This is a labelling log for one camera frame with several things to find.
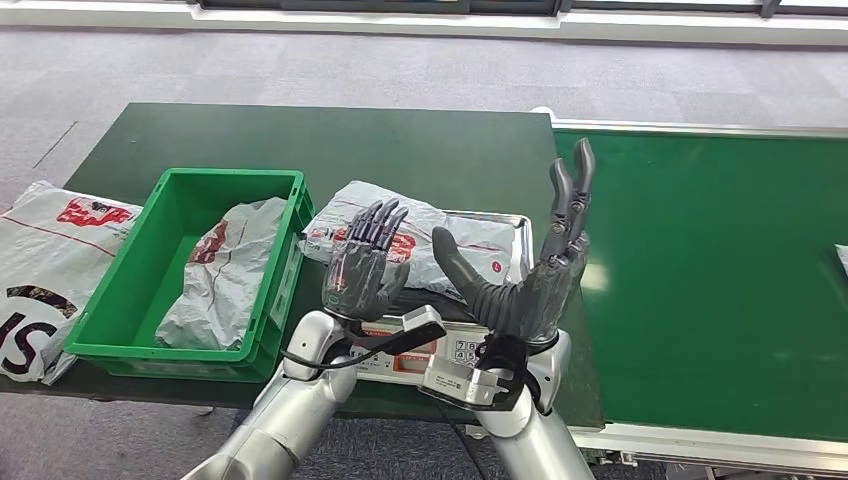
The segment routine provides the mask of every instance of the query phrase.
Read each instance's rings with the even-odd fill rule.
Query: green bin
[[[198,239],[239,203],[273,196],[286,209],[241,348],[164,348],[156,327],[183,290],[183,268]],[[303,174],[283,170],[172,168],[101,280],[65,351],[112,375],[263,382],[274,371],[303,254],[297,233],[315,214]]]

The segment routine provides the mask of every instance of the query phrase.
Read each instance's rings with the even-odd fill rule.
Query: metal tray
[[[507,270],[507,282],[518,283],[527,277],[533,268],[533,228],[530,219],[524,215],[509,215],[504,213],[467,212],[462,210],[444,210],[453,217],[484,220],[487,222],[506,223],[515,230],[512,241],[512,260]]]

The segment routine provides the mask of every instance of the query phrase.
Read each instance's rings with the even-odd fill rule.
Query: plastic bag
[[[0,374],[51,385],[73,364],[65,337],[140,212],[36,182],[0,215]]]
[[[515,237],[512,226],[450,216],[428,203],[360,181],[350,182],[336,192],[309,222],[303,230],[305,239],[298,243],[300,249],[308,258],[329,263],[333,245],[344,238],[353,216],[377,200],[386,202],[392,198],[399,198],[400,205],[409,208],[409,215],[389,248],[383,283],[392,278],[398,263],[409,261],[407,288],[424,288],[462,300],[433,258],[430,234],[436,226],[453,233],[460,252],[483,278],[497,285],[504,283]]]
[[[286,201],[274,197],[231,208],[195,245],[183,293],[156,329],[174,348],[238,350]]]

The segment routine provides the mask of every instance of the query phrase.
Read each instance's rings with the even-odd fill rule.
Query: table
[[[130,104],[65,187],[142,205],[169,167],[301,170],[316,208],[347,182],[364,180],[444,209],[523,213],[539,251],[552,199],[547,170],[555,157],[550,121],[541,114]],[[304,260],[286,337],[296,325],[292,319],[320,308],[322,276],[322,266]],[[597,430],[603,416],[577,300],[561,323],[574,351],[555,408],[569,425]],[[251,408],[261,388],[112,377],[84,362],[51,388],[0,378],[6,392],[238,408]],[[433,400],[410,389],[359,382],[339,415],[438,420]],[[446,410],[474,421],[467,412]]]
[[[318,205],[361,178],[442,208],[524,213],[538,251],[548,164],[580,136],[598,159],[592,247],[584,301],[561,323],[575,352],[557,403],[570,425],[594,427],[573,429],[578,445],[848,472],[848,277],[833,249],[848,243],[848,132],[139,104],[67,186],[140,202],[175,162],[282,165],[306,173]],[[303,285],[320,278],[314,267]],[[299,283],[293,315],[310,295]],[[255,393],[85,365],[63,382],[45,392],[0,380],[0,391],[231,406]],[[398,405],[397,388],[360,384],[343,414],[435,417],[426,403]]]

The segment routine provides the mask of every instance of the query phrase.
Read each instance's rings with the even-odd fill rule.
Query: gray carpet
[[[0,29],[0,209],[61,185],[127,102],[527,111],[848,127],[848,53],[263,33]],[[0,394],[0,479],[178,478],[236,415]],[[475,443],[505,478],[491,443]],[[653,480],[662,466],[604,469]],[[450,427],[334,421],[300,479],[473,479]]]

